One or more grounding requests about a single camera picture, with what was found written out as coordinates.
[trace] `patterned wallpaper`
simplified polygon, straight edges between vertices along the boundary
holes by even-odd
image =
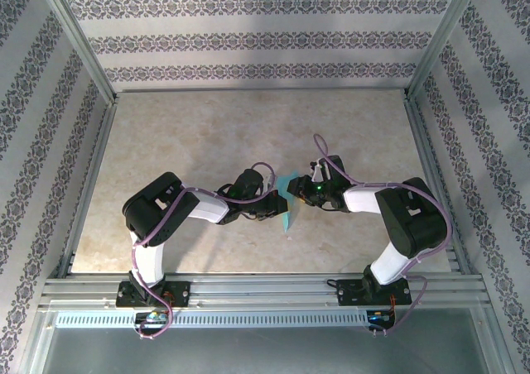
[[[69,0],[117,91],[406,87],[451,0]]]
[[[46,0],[0,0],[0,373],[70,234],[106,104]]]
[[[529,0],[471,0],[418,98],[516,372],[530,372]]]

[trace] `blue fabric piece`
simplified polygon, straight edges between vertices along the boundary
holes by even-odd
[[[282,220],[283,220],[283,232],[287,232],[287,229],[291,226],[291,210],[292,206],[295,203],[295,197],[287,192],[287,186],[289,185],[289,181],[296,178],[298,176],[298,171],[293,171],[291,175],[287,175],[284,177],[278,177],[276,181],[276,187],[278,189],[278,193],[280,196],[285,198],[287,201],[287,207],[289,208],[289,211],[282,214]]]

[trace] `purple cable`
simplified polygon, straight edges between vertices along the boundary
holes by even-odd
[[[322,142],[322,144],[324,145],[324,147],[322,147],[319,143],[319,140]],[[381,182],[374,182],[374,183],[365,183],[365,182],[361,182],[361,181],[357,181],[355,179],[353,179],[352,177],[350,177],[349,175],[347,175],[344,171],[342,171],[333,161],[331,161],[331,159],[328,157],[328,144],[325,142],[325,139],[323,136],[321,136],[320,134],[313,134],[313,141],[315,141],[315,144],[316,144],[316,147],[318,148],[318,150],[320,151],[320,153],[323,155],[325,161],[328,162],[328,164],[333,167],[335,170],[337,170],[339,172],[339,174],[341,174],[343,177],[345,177],[352,185],[354,186],[357,186],[359,188],[383,188],[383,187],[391,187],[391,188],[404,188],[404,189],[408,189],[412,192],[414,192],[415,194],[419,194],[421,197],[427,199],[429,202],[431,202],[435,207],[436,209],[440,212],[441,216],[444,218],[444,220],[446,221],[446,226],[447,226],[447,234],[446,234],[446,238],[444,239],[444,241],[436,248],[430,250],[429,252],[425,252],[423,254],[419,254],[415,257],[414,260],[410,261],[403,269],[402,271],[400,272],[400,275],[403,276],[404,278],[406,279],[411,279],[411,280],[423,280],[423,287],[422,287],[422,290],[420,291],[420,293],[418,294],[418,296],[416,297],[416,299],[412,302],[411,306],[409,307],[409,309],[407,310],[407,312],[403,315],[403,317],[399,320],[399,322],[397,322],[396,324],[393,325],[393,327],[389,330],[387,330],[385,332],[385,335],[387,334],[390,334],[394,331],[395,328],[398,328],[401,323],[403,321],[405,321],[405,319],[408,318],[408,316],[411,314],[412,310],[416,307],[416,305],[418,305],[418,303],[420,302],[420,299],[422,298],[422,296],[425,294],[425,290],[427,288],[427,279],[423,276],[407,276],[407,272],[409,272],[411,270],[411,268],[413,266],[415,266],[418,262],[421,262],[421,259],[422,258],[425,258],[425,257],[429,257],[429,256],[432,256],[436,253],[438,253],[439,251],[441,250],[444,250],[447,245],[449,244],[450,240],[451,240],[451,236],[453,234],[453,226],[452,226],[452,223],[451,223],[451,219],[449,217],[449,214],[447,214],[447,212],[444,210],[443,206],[436,200],[434,199],[432,196],[430,196],[429,194],[423,192],[422,190],[418,189],[418,188],[415,188],[413,186],[410,186],[410,185],[405,185],[405,184],[402,184],[402,183],[398,183],[398,182],[387,182],[387,183],[381,183]]]
[[[160,232],[162,227],[166,224],[167,220],[170,218],[170,216],[175,211],[176,206],[179,204],[179,202],[181,201],[182,197],[187,192],[199,192],[199,193],[202,193],[202,194],[207,194],[208,196],[212,196],[212,197],[214,197],[216,199],[223,200],[225,202],[236,203],[236,204],[255,203],[255,202],[258,202],[259,200],[265,198],[268,194],[270,194],[272,192],[272,188],[276,184],[276,174],[274,173],[274,169],[269,164],[265,163],[264,161],[259,161],[258,163],[253,164],[251,169],[254,169],[258,165],[264,165],[265,167],[267,167],[271,171],[271,179],[268,182],[269,187],[267,188],[265,193],[261,194],[260,196],[258,196],[257,198],[254,198],[254,199],[237,200],[237,199],[225,198],[224,196],[219,196],[215,192],[210,192],[209,190],[202,189],[202,188],[193,188],[193,187],[184,188],[179,193],[179,195],[176,197],[175,201],[171,204],[171,206],[169,207],[169,209],[166,212],[166,215],[164,215],[162,220],[153,228],[153,230],[150,231],[141,241],[137,241],[137,242],[135,242],[132,245],[132,251],[131,251],[131,255],[132,255],[132,271],[137,275],[136,277],[137,277],[138,283],[140,283],[140,285],[143,287],[143,289],[151,297],[153,297],[155,300],[159,301],[167,309],[167,321],[164,324],[164,326],[160,330],[158,330],[156,333],[154,333],[152,335],[144,335],[142,330],[143,330],[143,326],[144,326],[145,322],[140,324],[140,328],[138,329],[138,333],[140,334],[141,338],[154,339],[154,338],[162,335],[164,332],[166,332],[166,330],[168,328],[170,328],[171,323],[173,323],[173,309],[172,309],[171,305],[167,301],[165,301],[162,297],[160,297],[159,295],[154,293],[149,288],[147,283],[143,280],[142,275],[140,275],[140,272],[138,270],[138,264],[137,264],[137,261],[136,261],[136,249],[137,249],[137,247],[145,246],[146,244],[148,244],[151,241],[151,239],[153,239],[155,237],[155,235],[158,232]]]

